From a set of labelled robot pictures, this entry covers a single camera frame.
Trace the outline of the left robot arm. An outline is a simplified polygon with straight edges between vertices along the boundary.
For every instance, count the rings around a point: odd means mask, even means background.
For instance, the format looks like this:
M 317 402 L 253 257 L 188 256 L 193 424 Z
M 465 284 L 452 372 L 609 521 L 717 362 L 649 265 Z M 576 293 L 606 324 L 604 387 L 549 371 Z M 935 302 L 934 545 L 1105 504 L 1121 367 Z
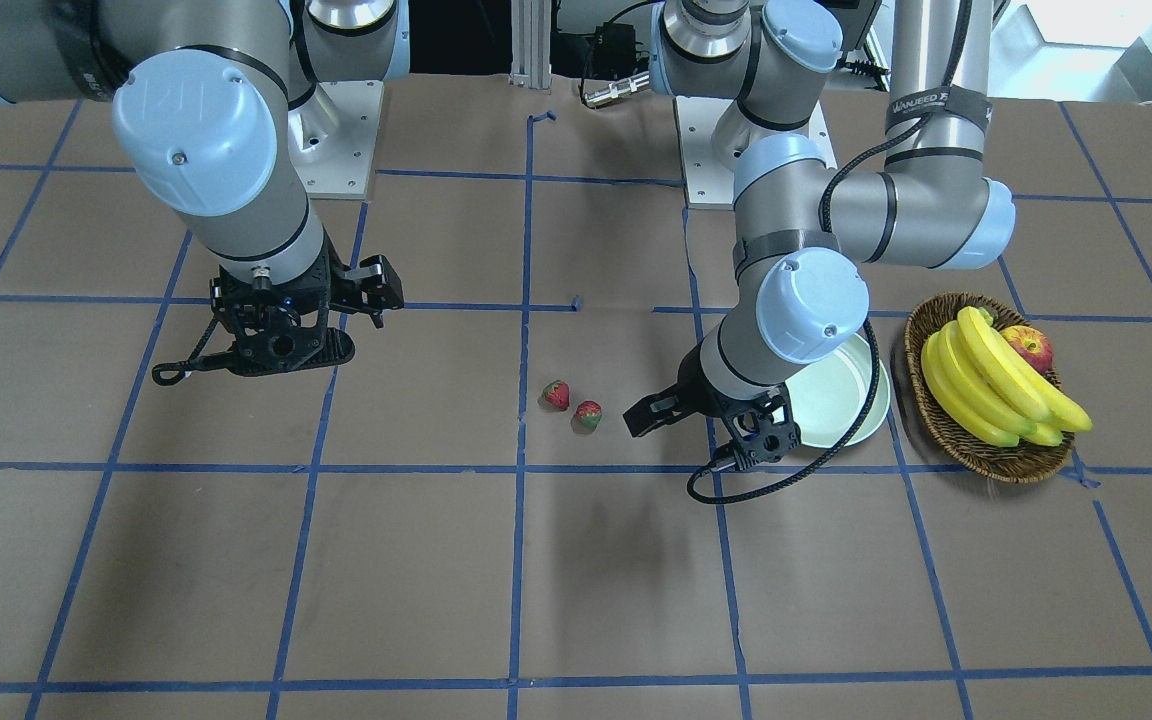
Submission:
M 652 88 L 732 100 L 738 301 L 679 379 L 623 415 L 644 435 L 771 395 L 867 318 L 863 263 L 977 270 L 1005 251 L 1011 192 L 987 179 L 991 1 L 897 1 L 890 104 L 872 156 L 829 168 L 806 123 L 844 53 L 817 1 L 666 1 L 653 13 Z

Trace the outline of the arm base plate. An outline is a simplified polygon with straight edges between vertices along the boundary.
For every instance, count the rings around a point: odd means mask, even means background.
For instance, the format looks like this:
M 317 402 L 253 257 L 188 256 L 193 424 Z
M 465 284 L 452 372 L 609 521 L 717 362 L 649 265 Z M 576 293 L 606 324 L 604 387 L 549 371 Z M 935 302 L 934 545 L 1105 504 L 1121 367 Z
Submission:
M 329 82 L 289 109 L 289 154 L 308 195 L 366 199 L 384 92 L 376 79 Z
M 750 122 L 735 101 L 717 97 L 675 97 L 675 118 L 687 205 L 730 210 L 733 172 L 756 141 L 776 135 Z

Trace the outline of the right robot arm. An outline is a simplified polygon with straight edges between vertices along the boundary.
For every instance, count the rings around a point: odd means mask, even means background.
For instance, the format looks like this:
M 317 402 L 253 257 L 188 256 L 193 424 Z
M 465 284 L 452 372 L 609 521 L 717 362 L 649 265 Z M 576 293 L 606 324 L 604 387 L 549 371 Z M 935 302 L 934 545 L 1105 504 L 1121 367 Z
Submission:
M 147 191 L 243 288 L 329 259 L 291 150 L 319 85 L 410 53 L 404 1 L 0 1 L 0 104 L 109 103 Z

